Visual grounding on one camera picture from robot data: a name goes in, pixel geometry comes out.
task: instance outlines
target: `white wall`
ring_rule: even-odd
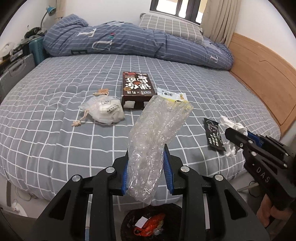
[[[27,0],[15,13],[0,36],[0,50],[8,42],[17,44],[24,38],[29,29],[39,27],[48,5],[55,6],[55,0]],[[45,17],[43,27],[50,28],[54,24],[54,16]]]
[[[150,5],[151,0],[67,0],[65,16],[74,13],[90,26],[110,21],[139,24],[140,14],[148,13]]]
[[[290,129],[286,132],[286,134],[281,138],[281,143],[290,146],[293,142],[296,134],[296,121],[291,125]]]
[[[296,39],[268,0],[242,0],[235,32],[270,48],[296,68]]]

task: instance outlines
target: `gray checkered bed sheet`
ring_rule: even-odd
[[[280,131],[263,103],[228,71],[143,56],[79,55],[48,58],[25,76],[0,105],[0,173],[14,185],[51,200],[75,174],[96,175],[125,154],[128,133],[141,110],[125,110],[125,120],[103,125],[83,116],[78,106],[100,88],[121,98],[122,72],[148,73],[154,87],[184,92],[194,109],[169,144],[170,153],[202,175],[228,179],[243,173],[244,158],[210,150],[203,119],[221,115],[251,132],[279,139]],[[225,138],[225,128],[220,129]],[[164,177],[152,204],[174,202]],[[114,197],[120,210],[142,207],[129,196]]]

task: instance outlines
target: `wooden headboard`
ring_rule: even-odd
[[[269,48],[237,33],[229,49],[234,56],[230,73],[261,99],[283,136],[296,119],[296,70]]]

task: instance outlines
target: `black trash can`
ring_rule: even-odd
[[[160,234],[149,237],[134,234],[136,222],[141,218],[150,218],[160,213],[165,214]],[[147,206],[130,211],[124,218],[120,235],[122,241],[178,241],[181,225],[182,208],[176,204]]]

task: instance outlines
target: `window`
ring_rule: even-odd
[[[150,10],[201,23],[206,4],[207,0],[152,0]]]

